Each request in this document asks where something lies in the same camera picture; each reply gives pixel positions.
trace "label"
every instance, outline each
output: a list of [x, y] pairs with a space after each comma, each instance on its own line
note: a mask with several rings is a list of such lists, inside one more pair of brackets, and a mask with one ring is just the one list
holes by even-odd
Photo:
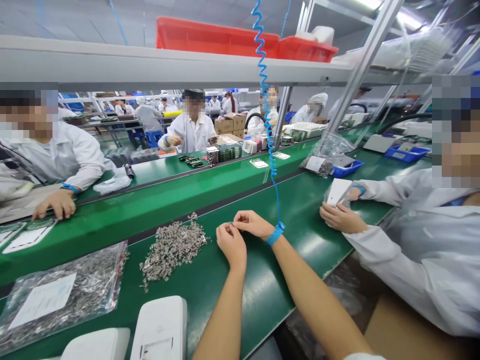
[[310, 156], [306, 164], [306, 168], [308, 170], [318, 173], [324, 161], [325, 159], [323, 157]]
[[16, 313], [8, 330], [62, 309], [67, 304], [76, 277], [77, 273], [73, 273], [45, 285], [34, 287], [23, 306]]
[[407, 154], [402, 154], [401, 152], [394, 152], [391, 156], [392, 158], [403, 159]]

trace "white cap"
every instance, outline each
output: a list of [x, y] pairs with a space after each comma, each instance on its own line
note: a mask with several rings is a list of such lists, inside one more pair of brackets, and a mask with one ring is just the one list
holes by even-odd
[[309, 103], [321, 103], [323, 106], [327, 105], [327, 101], [329, 99], [328, 94], [325, 92], [321, 92], [319, 94], [313, 95], [310, 99], [308, 99]]

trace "blue wristband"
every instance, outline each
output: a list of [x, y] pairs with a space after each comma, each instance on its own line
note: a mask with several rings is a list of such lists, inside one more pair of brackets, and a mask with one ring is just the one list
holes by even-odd
[[272, 235], [268, 237], [266, 243], [270, 246], [273, 246], [275, 242], [279, 239], [280, 235], [283, 234], [285, 229], [285, 225], [282, 222], [279, 222], [277, 226], [275, 226], [275, 231]]
[[361, 191], [360, 196], [362, 196], [363, 194], [365, 194], [365, 192], [367, 191], [367, 190], [365, 190], [364, 187], [358, 186], [358, 185], [353, 185], [352, 188], [357, 188], [357, 189], [359, 189], [359, 190]]
[[80, 191], [79, 191], [75, 186], [73, 186], [73, 185], [67, 184], [66, 182], [63, 182], [63, 181], [61, 181], [61, 183], [63, 184], [63, 186], [62, 186], [60, 189], [72, 190], [75, 195], [80, 192]]

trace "stool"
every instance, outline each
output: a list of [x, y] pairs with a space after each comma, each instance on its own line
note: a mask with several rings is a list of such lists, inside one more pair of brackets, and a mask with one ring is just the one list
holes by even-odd
[[144, 142], [144, 136], [140, 132], [128, 131], [128, 138], [130, 142], [133, 143], [134, 139], [137, 138], [141, 143]]
[[158, 148], [159, 140], [164, 135], [163, 131], [145, 131], [146, 143], [149, 148]]

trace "red plastic crate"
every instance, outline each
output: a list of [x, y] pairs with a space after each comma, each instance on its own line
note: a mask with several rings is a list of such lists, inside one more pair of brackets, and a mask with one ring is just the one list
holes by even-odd
[[278, 43], [277, 58], [329, 63], [338, 52], [338, 47], [289, 36]]
[[[258, 57], [256, 31], [235, 27], [218, 26], [174, 17], [159, 17], [156, 20], [157, 49], [182, 50], [198, 53], [240, 55]], [[280, 37], [263, 33], [263, 51], [267, 58], [276, 58]]]

